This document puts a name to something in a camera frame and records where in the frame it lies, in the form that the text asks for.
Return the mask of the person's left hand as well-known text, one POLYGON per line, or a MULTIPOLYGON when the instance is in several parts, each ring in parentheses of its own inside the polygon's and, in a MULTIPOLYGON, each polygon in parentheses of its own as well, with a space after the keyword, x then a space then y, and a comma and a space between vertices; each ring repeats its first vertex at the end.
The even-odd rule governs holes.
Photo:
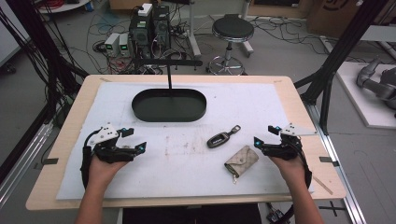
POLYGON ((116 173, 127 164, 126 161, 108 163, 97 156, 92 158, 89 171, 89 185, 107 186, 116 173))

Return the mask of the brown cardboard box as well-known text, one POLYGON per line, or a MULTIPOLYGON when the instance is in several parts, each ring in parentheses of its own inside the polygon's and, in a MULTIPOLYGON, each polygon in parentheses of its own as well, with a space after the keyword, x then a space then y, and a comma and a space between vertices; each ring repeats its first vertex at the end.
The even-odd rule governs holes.
POLYGON ((379 13, 374 7, 361 12, 365 0, 313 0, 314 4, 306 18, 306 29, 310 34, 340 37, 355 17, 364 21, 371 17, 371 24, 385 24, 396 18, 396 0, 386 0, 379 13))

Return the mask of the beige key pouch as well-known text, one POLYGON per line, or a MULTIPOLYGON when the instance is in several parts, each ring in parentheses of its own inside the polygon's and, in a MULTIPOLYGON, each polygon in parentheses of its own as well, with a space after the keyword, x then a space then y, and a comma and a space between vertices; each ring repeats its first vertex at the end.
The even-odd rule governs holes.
POLYGON ((224 163, 224 166, 231 173, 235 184, 237 179, 258 160, 258 154, 249 146, 244 146, 231 156, 224 163))

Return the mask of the white platform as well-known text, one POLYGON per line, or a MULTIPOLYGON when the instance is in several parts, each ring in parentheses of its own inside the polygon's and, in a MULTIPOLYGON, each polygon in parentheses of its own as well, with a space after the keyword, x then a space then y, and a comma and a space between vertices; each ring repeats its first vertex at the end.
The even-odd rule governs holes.
POLYGON ((367 127, 396 130, 396 110, 357 86, 358 73, 364 66, 366 63, 344 62, 337 71, 338 79, 367 127))

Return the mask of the black oval tray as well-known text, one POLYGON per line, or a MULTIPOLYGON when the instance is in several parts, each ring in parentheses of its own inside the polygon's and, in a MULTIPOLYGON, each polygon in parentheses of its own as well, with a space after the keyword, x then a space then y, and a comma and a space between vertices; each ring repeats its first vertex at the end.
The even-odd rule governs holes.
POLYGON ((134 115, 147 122, 191 122, 206 112, 206 98, 192 89, 148 89, 132 100, 134 115))

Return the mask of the grey bench power supply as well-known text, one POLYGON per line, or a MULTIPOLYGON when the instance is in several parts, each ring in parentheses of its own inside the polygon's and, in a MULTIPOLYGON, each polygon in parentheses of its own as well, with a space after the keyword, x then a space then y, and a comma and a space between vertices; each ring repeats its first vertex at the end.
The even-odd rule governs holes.
POLYGON ((127 34, 120 34, 120 54, 122 57, 130 57, 130 44, 129 44, 129 36, 127 34))
POLYGON ((106 53, 110 57, 116 57, 120 53, 120 35, 111 34, 105 41, 106 53))

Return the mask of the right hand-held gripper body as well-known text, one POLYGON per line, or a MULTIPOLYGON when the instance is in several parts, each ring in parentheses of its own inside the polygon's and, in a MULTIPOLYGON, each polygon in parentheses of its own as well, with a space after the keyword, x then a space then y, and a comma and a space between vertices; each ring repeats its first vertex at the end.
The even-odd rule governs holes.
POLYGON ((293 123, 281 128, 280 144, 264 144, 262 153, 268 157, 276 157, 288 161, 300 156, 303 152, 301 137, 315 135, 317 132, 293 123))

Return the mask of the black computer tower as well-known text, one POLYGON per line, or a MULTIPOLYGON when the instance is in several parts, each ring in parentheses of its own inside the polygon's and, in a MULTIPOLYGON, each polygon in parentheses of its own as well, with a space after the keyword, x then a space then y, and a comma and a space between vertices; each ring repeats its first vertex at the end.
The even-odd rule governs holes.
POLYGON ((154 58, 157 49, 164 53, 170 49, 170 10, 169 6, 152 4, 152 10, 147 17, 137 14, 137 7, 131 18, 129 33, 136 58, 154 58))

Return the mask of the white table mat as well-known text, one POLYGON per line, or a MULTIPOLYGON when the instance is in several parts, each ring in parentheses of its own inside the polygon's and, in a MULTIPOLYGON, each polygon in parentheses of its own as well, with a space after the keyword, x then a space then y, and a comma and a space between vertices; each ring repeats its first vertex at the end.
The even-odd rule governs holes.
POLYGON ((194 122, 145 122, 138 119, 131 102, 148 83, 107 82, 100 85, 92 107, 71 152, 64 179, 57 194, 60 200, 82 197, 79 167, 82 147, 91 132, 111 123, 115 128, 133 128, 134 134, 121 138, 119 146, 134 147, 146 142, 147 149, 124 166, 106 191, 108 199, 186 198, 200 196, 288 194, 282 176, 272 162, 260 156, 233 183, 224 163, 254 137, 278 144, 278 136, 268 132, 269 125, 283 128, 290 122, 272 84, 193 83, 203 93, 206 112, 194 122), (225 144, 209 148, 214 135, 241 130, 225 144))

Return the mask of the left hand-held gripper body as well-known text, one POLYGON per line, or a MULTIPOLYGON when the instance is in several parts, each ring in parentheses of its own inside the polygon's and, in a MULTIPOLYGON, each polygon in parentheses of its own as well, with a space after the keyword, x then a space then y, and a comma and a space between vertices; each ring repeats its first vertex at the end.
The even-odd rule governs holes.
POLYGON ((118 161, 132 161, 135 151, 132 148, 117 147, 120 130, 116 130, 111 123, 107 123, 99 130, 93 131, 88 136, 88 144, 93 146, 93 153, 101 160, 108 163, 118 161))

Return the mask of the aluminium rail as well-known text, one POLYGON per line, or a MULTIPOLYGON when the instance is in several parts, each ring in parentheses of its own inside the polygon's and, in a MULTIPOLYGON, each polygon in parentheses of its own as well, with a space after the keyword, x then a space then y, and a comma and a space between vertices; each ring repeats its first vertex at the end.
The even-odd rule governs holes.
POLYGON ((346 191, 346 196, 343 198, 343 204, 346 212, 352 224, 367 224, 366 219, 361 211, 360 205, 354 195, 353 189, 350 186, 347 175, 343 169, 343 166, 339 160, 335 147, 332 143, 332 139, 327 135, 323 129, 319 126, 319 111, 315 105, 305 106, 313 124, 318 132, 319 138, 321 139, 324 148, 326 149, 329 157, 331 158, 332 165, 335 168, 336 173, 340 177, 341 183, 346 191))
POLYGON ((5 180, 0 184, 0 210, 6 205, 7 200, 26 174, 36 155, 50 137, 52 130, 52 123, 41 125, 22 148, 21 155, 6 175, 5 180))

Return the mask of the black T-shaped stand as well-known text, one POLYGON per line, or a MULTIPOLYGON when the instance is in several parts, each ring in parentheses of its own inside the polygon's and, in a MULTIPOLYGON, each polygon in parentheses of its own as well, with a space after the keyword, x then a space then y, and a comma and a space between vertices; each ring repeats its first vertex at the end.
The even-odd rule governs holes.
POLYGON ((199 60, 173 60, 173 59, 133 59, 134 65, 137 67, 141 65, 147 64, 157 64, 157 65, 165 65, 167 69, 167 81, 168 88, 170 90, 173 89, 172 86, 172 75, 171 75, 171 66, 179 67, 179 66, 193 66, 196 68, 197 66, 202 66, 203 62, 199 60))

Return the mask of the person's right hand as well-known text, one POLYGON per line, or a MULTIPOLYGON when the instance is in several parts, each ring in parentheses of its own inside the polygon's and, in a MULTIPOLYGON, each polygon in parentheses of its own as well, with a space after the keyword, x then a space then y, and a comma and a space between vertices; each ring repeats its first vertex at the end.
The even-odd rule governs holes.
POLYGON ((305 189, 304 167, 299 158, 288 161, 271 157, 270 160, 277 166, 289 189, 305 189))

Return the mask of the black round stool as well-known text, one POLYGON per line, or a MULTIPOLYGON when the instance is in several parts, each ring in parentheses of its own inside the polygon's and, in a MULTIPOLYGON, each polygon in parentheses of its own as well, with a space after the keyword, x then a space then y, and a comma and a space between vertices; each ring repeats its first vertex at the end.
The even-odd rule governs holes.
POLYGON ((226 41, 227 47, 223 56, 216 56, 208 63, 206 71, 213 75, 243 75, 244 65, 232 56, 233 43, 244 43, 253 37, 253 25, 236 14, 230 14, 213 23, 212 33, 226 41))

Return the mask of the white stand leg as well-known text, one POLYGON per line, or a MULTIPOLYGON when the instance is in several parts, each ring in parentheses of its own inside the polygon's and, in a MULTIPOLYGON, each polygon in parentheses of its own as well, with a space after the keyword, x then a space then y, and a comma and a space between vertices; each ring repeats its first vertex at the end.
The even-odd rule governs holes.
POLYGON ((193 56, 195 59, 198 59, 202 54, 194 34, 194 4, 194 0, 189 0, 189 29, 187 30, 187 35, 193 56))

